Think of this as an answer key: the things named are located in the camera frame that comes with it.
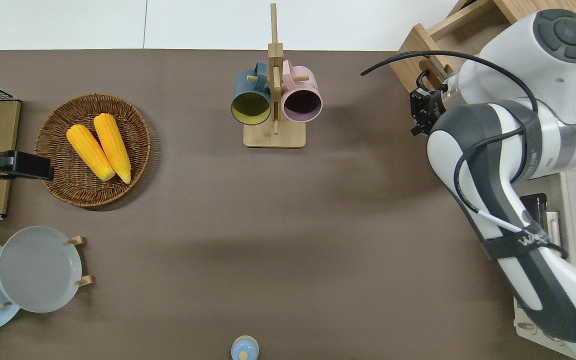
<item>blue mug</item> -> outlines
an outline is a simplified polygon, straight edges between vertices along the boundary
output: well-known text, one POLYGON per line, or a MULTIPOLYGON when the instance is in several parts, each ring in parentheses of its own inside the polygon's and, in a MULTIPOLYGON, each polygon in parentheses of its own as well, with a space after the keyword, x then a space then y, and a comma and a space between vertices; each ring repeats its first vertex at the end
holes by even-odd
POLYGON ((254 69, 243 70, 235 80, 230 103, 232 116, 243 125, 259 125, 270 117, 270 88, 266 83, 268 66, 258 61, 254 69))

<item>mug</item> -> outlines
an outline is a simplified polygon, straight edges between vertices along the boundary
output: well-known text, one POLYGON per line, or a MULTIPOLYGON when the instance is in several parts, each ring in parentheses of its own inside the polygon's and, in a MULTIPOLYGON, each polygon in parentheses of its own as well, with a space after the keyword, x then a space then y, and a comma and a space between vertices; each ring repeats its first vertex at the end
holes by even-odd
POLYGON ((254 69, 243 70, 235 80, 230 103, 232 116, 243 125, 259 125, 270 117, 270 88, 266 84, 268 66, 258 61, 254 69), (256 76, 256 81, 248 80, 256 76))
POLYGON ((293 66, 283 62, 282 80, 285 86, 281 96, 281 111, 286 118, 305 123, 315 119, 322 112, 322 96, 313 72, 305 66, 293 66), (308 76, 308 80, 295 81, 298 76, 308 76))

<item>pink mug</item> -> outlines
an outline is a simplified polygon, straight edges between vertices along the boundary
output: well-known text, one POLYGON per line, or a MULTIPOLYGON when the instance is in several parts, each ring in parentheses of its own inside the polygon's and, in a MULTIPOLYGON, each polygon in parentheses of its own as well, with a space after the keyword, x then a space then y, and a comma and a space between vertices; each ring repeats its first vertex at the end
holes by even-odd
POLYGON ((293 66, 283 62, 283 95, 281 109, 284 116, 298 123, 315 119, 322 112, 322 96, 317 88, 313 72, 305 66, 293 66), (295 81, 298 76, 308 76, 308 80, 295 81))

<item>wooden shelf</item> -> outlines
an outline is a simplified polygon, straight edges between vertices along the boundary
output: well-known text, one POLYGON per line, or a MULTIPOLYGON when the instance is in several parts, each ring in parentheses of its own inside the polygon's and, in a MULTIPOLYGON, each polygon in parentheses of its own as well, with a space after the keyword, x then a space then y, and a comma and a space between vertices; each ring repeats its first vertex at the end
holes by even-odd
MULTIPOLYGON (((399 51, 452 50, 475 55, 519 19, 539 10, 553 8, 576 12, 576 1, 460 0, 448 17, 434 26, 425 29, 420 23, 415 25, 399 51)), ((437 56, 436 59, 447 73, 458 71, 464 63, 462 59, 445 56, 437 56)), ((417 88, 415 80, 421 72, 420 63, 419 59, 412 58, 390 64, 409 92, 417 88)))

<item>white floor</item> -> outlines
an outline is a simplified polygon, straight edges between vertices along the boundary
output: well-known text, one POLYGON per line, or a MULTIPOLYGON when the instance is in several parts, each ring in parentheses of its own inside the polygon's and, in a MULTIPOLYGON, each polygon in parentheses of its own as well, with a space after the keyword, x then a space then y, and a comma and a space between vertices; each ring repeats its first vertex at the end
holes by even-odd
MULTIPOLYGON (((397 50, 456 0, 275 0, 285 50, 397 50)), ((0 0, 0 50, 265 50, 267 0, 0 0)))

